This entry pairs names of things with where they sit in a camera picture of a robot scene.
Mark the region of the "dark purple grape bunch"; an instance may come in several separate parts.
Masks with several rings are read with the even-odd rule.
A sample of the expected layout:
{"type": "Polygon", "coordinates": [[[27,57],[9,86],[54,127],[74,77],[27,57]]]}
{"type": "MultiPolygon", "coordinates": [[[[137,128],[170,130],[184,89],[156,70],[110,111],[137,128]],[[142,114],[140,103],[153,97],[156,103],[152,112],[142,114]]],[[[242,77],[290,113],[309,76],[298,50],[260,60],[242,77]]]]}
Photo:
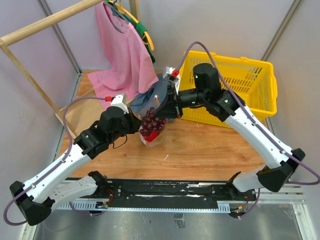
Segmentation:
{"type": "Polygon", "coordinates": [[[160,134],[167,125],[166,118],[155,117],[154,113],[155,108],[150,107],[147,110],[146,115],[142,118],[142,125],[139,132],[143,137],[149,136],[152,132],[160,134]]]}

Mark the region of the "clear zip top bag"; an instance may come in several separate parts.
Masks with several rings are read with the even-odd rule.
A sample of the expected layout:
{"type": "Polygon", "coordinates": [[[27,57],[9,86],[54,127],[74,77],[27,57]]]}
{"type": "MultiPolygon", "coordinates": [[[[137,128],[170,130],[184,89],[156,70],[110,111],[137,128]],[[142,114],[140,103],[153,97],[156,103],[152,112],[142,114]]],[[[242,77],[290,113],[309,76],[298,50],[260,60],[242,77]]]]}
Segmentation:
{"type": "Polygon", "coordinates": [[[160,101],[156,95],[151,103],[147,104],[139,112],[138,116],[142,121],[138,130],[142,143],[153,148],[163,142],[164,131],[168,124],[167,118],[155,116],[157,108],[160,106],[160,101]]]}

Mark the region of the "red apple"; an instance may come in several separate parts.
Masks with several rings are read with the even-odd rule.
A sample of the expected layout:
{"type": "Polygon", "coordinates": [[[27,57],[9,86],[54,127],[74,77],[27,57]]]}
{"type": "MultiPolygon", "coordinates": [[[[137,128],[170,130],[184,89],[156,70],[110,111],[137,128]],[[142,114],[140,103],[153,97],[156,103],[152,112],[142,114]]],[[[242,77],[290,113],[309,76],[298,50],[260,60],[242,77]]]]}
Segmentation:
{"type": "Polygon", "coordinates": [[[144,139],[147,142],[152,142],[153,140],[155,140],[157,137],[159,136],[159,134],[155,131],[153,131],[149,136],[145,136],[144,139]]]}

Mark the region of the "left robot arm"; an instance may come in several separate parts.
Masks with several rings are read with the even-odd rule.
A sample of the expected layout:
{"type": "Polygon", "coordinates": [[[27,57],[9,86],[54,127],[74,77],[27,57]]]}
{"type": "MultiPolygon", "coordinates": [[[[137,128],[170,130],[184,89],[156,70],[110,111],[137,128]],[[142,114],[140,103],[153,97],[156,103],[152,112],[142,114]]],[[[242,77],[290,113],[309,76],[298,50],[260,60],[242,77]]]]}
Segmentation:
{"type": "Polygon", "coordinates": [[[110,106],[46,169],[25,182],[12,183],[9,189],[13,202],[25,222],[35,226],[43,222],[52,211],[77,198],[103,197],[107,193],[107,180],[98,171],[92,171],[64,186],[60,186],[60,183],[109,146],[113,146],[118,138],[137,133],[141,124],[142,121],[131,109],[110,106]]]}

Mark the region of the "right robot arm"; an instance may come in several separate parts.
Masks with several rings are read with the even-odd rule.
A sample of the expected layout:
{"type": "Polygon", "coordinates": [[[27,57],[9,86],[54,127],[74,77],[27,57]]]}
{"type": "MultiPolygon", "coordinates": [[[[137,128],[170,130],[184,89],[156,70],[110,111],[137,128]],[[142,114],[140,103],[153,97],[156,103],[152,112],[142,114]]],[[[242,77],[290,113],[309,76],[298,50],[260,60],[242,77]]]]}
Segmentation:
{"type": "Polygon", "coordinates": [[[226,193],[232,200],[240,199],[245,192],[265,188],[277,193],[296,171],[298,163],[306,156],[300,149],[292,149],[281,142],[254,116],[238,96],[221,87],[218,70],[210,63],[200,63],[193,68],[195,88],[177,89],[178,71],[167,67],[163,78],[169,81],[166,96],[155,111],[158,118],[177,119],[185,108],[202,108],[222,123],[236,130],[253,146],[265,165],[250,172],[237,172],[227,182],[226,193]]]}

